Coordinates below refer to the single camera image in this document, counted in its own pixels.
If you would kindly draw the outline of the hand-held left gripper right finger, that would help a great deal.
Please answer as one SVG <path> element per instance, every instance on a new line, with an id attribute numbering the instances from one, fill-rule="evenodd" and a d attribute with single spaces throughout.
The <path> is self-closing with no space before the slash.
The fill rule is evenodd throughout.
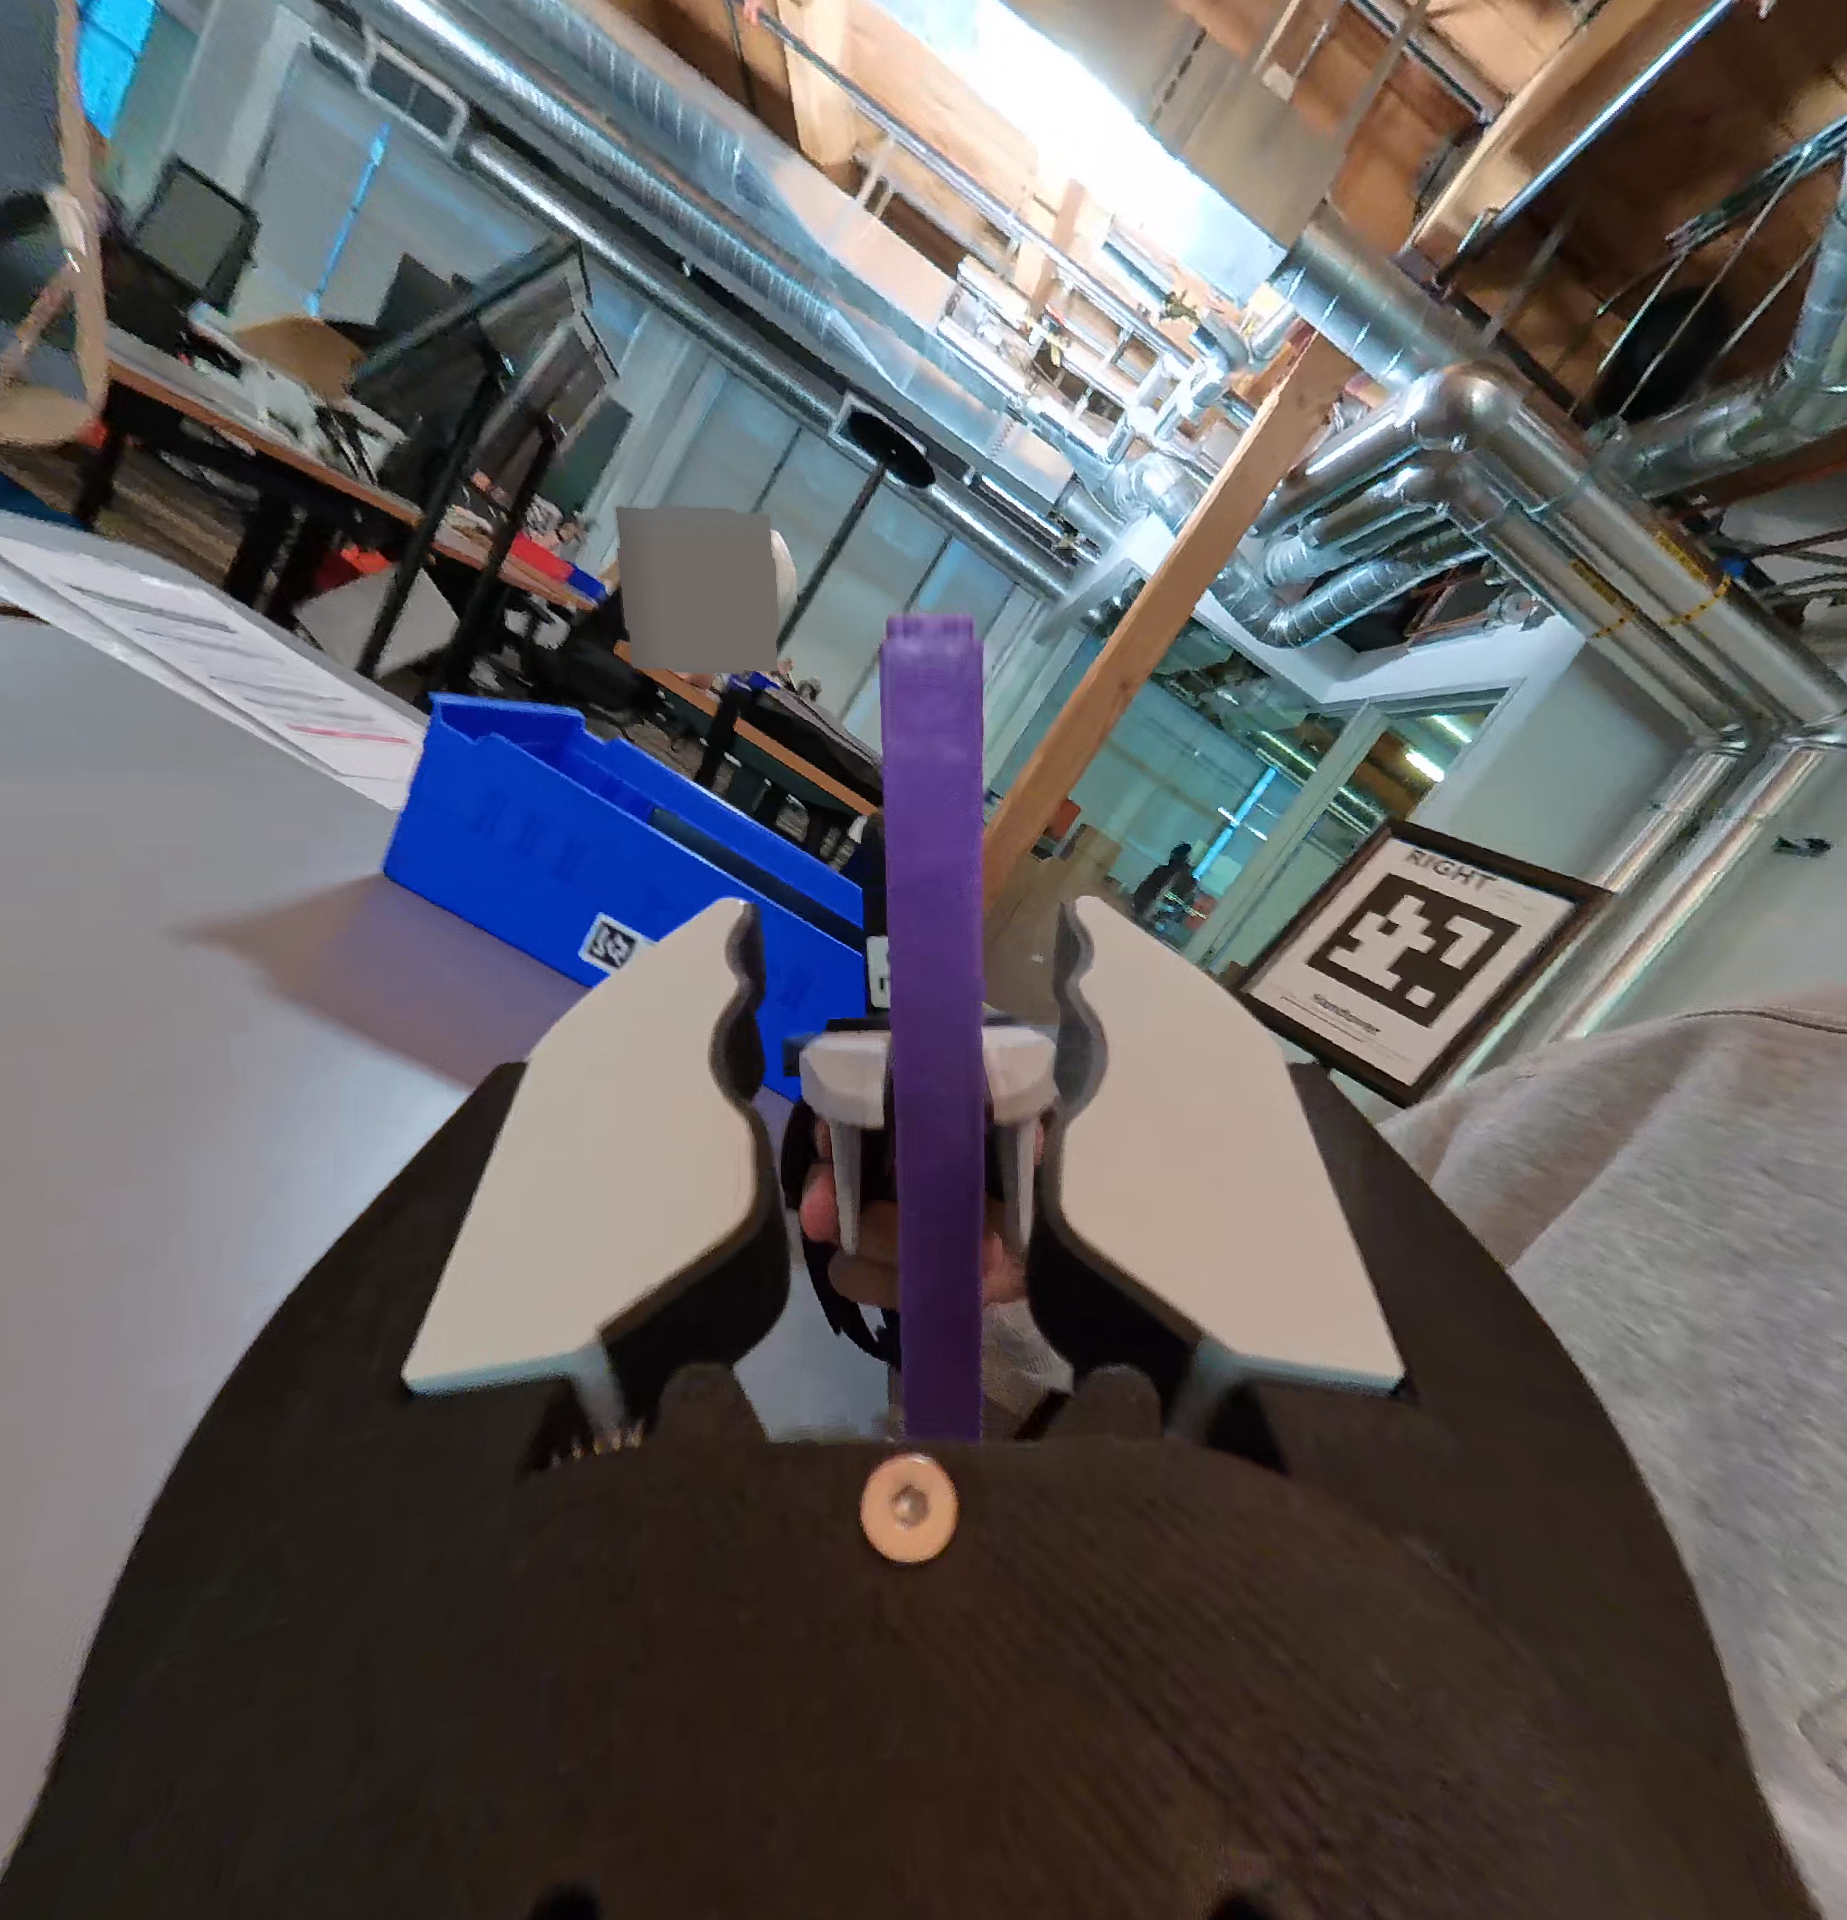
<path id="1" fill-rule="evenodd" d="M 1060 915 L 1033 1324 L 1164 1431 L 1383 1431 L 1406 1362 L 1285 1047 L 1103 902 Z"/>

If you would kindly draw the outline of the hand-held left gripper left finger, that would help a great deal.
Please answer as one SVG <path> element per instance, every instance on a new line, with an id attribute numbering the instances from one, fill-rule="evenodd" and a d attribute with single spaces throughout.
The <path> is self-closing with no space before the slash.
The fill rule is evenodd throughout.
<path id="1" fill-rule="evenodd" d="M 413 1394 L 551 1380 L 591 1426 L 649 1426 L 680 1367 L 771 1332 L 794 1252 L 762 993 L 762 910 L 714 902 L 534 1043 L 404 1353 Z"/>

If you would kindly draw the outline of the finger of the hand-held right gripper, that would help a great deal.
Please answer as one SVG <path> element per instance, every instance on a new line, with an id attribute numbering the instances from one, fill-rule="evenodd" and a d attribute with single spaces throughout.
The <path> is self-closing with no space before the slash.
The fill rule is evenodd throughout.
<path id="1" fill-rule="evenodd" d="M 845 1261 L 897 1261 L 892 1041 L 814 1041 L 800 1082 L 814 1118 L 800 1227 Z"/>
<path id="2" fill-rule="evenodd" d="M 1033 1237 L 1033 1178 L 1055 1098 L 1055 1038 L 1042 1025 L 991 1025 L 991 1162 L 1010 1252 L 1026 1252 Z"/>

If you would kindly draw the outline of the long purple block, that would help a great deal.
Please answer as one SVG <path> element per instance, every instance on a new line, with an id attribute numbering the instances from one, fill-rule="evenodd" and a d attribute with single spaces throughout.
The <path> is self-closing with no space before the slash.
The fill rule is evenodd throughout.
<path id="1" fill-rule="evenodd" d="M 901 1404 L 985 1431 L 985 648 L 901 614 L 880 648 Z"/>

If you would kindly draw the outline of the blue plastic bin with tag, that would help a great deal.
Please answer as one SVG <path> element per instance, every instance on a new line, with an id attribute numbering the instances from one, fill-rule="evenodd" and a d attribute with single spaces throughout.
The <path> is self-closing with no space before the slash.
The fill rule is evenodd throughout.
<path id="1" fill-rule="evenodd" d="M 785 1098 L 794 1043 L 870 1017 L 864 890 L 574 710 L 436 696 L 383 877 L 582 989 L 751 902 L 766 1085 Z"/>

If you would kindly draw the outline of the person's right forearm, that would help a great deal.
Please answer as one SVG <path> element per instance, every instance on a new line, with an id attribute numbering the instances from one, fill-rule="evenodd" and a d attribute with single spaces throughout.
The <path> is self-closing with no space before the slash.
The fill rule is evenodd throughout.
<path id="1" fill-rule="evenodd" d="M 1540 1047 L 1380 1132 L 1522 1284 L 1847 1274 L 1847 989 Z"/>

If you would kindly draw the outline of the grey desk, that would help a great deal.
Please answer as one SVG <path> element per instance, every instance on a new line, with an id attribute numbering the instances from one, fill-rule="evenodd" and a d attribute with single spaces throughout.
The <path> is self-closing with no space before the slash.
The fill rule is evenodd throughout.
<path id="1" fill-rule="evenodd" d="M 0 1866 L 219 1381 L 577 1002 L 383 844 L 381 807 L 0 612 Z"/>

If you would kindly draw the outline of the stack of cardboard boxes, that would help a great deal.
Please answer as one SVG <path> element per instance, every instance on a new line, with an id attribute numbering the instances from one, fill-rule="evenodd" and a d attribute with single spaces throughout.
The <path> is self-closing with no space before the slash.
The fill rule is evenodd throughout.
<path id="1" fill-rule="evenodd" d="M 1048 968 L 1060 936 L 1060 910 L 1077 902 L 1122 902 L 1113 867 L 1122 840 L 1078 820 L 1074 835 L 1048 856 L 1026 863 L 1012 940 L 1026 962 Z"/>

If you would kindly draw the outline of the wooden top table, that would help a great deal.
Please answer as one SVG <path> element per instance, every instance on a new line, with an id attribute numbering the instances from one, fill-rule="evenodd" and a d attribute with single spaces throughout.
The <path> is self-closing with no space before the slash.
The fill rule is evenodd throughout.
<path id="1" fill-rule="evenodd" d="M 794 792 L 819 812 L 870 818 L 885 810 L 880 772 L 870 757 L 856 753 L 840 733 L 812 730 L 777 690 L 736 697 L 736 716 L 720 720 L 724 697 L 672 669 L 642 669 L 632 662 L 629 646 L 612 648 L 648 690 L 665 696 L 672 720 L 694 733 L 706 747 L 720 747 L 724 760 L 754 769 L 769 786 Z"/>
<path id="2" fill-rule="evenodd" d="M 257 606 L 258 591 L 274 584 L 271 614 L 280 623 L 293 620 L 297 605 L 312 591 L 312 576 L 352 531 L 383 531 L 413 564 L 447 563 L 478 576 L 488 571 L 504 579 L 506 591 L 571 619 L 587 614 L 616 591 L 554 559 L 534 563 L 527 540 L 515 540 L 495 556 L 494 540 L 452 531 L 445 511 L 381 493 L 351 469 L 318 456 L 318 449 L 236 407 L 226 391 L 189 364 L 118 327 L 111 327 L 110 338 L 102 431 L 106 441 L 95 449 L 73 516 L 95 531 L 97 516 L 117 500 L 118 469 L 132 447 L 174 449 L 195 469 L 239 477 L 257 487 L 258 506 L 246 521 L 239 556 L 224 576 L 224 593 Z"/>

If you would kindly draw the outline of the person's striped pale trousers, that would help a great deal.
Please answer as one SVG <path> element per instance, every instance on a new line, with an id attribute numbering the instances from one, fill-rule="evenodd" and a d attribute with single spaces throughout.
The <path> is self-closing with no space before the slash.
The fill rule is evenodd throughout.
<path id="1" fill-rule="evenodd" d="M 1048 1395 L 1074 1394 L 1074 1367 L 1046 1339 L 1026 1303 L 985 1309 L 985 1431 L 1021 1431 Z"/>

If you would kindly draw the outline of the framed marker sign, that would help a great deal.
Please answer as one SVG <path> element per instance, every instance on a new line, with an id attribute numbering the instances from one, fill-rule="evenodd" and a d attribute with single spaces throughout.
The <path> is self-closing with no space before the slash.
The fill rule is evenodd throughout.
<path id="1" fill-rule="evenodd" d="M 1612 890 L 1391 820 L 1249 968 L 1240 1002 L 1282 1041 L 1422 1103 Z"/>

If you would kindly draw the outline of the black pole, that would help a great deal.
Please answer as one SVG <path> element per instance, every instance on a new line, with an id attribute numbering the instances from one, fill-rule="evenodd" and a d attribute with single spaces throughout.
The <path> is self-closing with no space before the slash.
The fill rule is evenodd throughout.
<path id="1" fill-rule="evenodd" d="M 878 504 L 887 483 L 897 483 L 897 487 L 904 493 L 937 487 L 937 469 L 929 449 L 916 435 L 909 435 L 901 424 L 894 424 L 892 419 L 870 407 L 852 407 L 841 419 L 841 442 L 870 456 L 870 476 L 864 477 L 864 487 L 841 514 L 840 531 L 828 536 L 812 576 L 805 579 L 800 598 L 779 627 L 779 641 L 790 641 L 794 630 L 805 623 L 814 600 L 821 598 L 821 586 L 836 571 L 836 563 L 841 559 L 845 545 L 852 540 L 856 527 L 864 523 L 864 516 L 870 514 L 870 506 Z"/>

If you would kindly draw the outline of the paper sheets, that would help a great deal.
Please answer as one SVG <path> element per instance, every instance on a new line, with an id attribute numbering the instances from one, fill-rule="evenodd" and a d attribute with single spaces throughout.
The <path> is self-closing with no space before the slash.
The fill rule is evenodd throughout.
<path id="1" fill-rule="evenodd" d="M 28 612 L 400 812 L 428 722 L 203 579 L 118 540 L 0 516 L 0 605 Z"/>

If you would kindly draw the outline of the black computer monitor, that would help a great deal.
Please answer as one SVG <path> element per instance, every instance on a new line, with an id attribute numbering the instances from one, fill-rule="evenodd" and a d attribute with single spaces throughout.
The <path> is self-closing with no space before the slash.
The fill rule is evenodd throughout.
<path id="1" fill-rule="evenodd" d="M 454 431 L 478 415 L 482 469 L 541 431 L 563 442 L 617 380 L 591 301 L 582 246 L 545 241 L 364 357 L 347 391 L 408 435 Z"/>
<path id="2" fill-rule="evenodd" d="M 129 224 L 129 246 L 193 305 L 226 309 L 252 264 L 264 221 L 186 156 L 167 156 Z"/>

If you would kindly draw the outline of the metal ventilation ducts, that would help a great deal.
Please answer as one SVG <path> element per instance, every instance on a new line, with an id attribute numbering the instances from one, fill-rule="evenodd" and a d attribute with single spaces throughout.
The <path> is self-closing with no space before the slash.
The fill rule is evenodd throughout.
<path id="1" fill-rule="evenodd" d="M 736 109 L 632 25 L 566 3 L 358 3 L 367 29 L 468 83 L 527 153 L 582 180 L 672 246 L 754 282 L 779 323 L 831 327 L 831 360 L 880 374 L 868 327 L 823 287 L 873 289 L 841 241 L 785 241 L 783 161 L 751 161 Z M 1391 400 L 1291 469 L 1273 514 L 1320 514 L 1396 469 L 1432 472 L 1432 506 L 1687 733 L 1689 753 L 1612 867 L 1607 931 L 1540 974 L 1525 1041 L 1584 1041 L 1676 947 L 1768 828 L 1847 751 L 1847 684 L 1735 586 L 1666 514 L 1617 483 L 1561 413 L 1480 334 L 1325 207 L 1273 289 Z"/>

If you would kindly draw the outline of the wooden post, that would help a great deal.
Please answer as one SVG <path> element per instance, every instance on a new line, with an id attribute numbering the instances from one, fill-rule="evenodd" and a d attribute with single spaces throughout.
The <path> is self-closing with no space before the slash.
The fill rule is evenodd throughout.
<path id="1" fill-rule="evenodd" d="M 985 828 L 985 910 L 1007 896 L 1021 863 L 1074 794 L 1074 786 L 1101 753 L 1140 686 L 1199 612 L 1238 545 L 1263 514 L 1280 483 L 1320 431 L 1356 364 L 1320 332 L 1297 352 L 1282 383 L 1263 399 L 1219 477 L 1185 521 L 1177 540 L 1103 640 L 1101 655 L 1055 711 L 1021 779 Z"/>

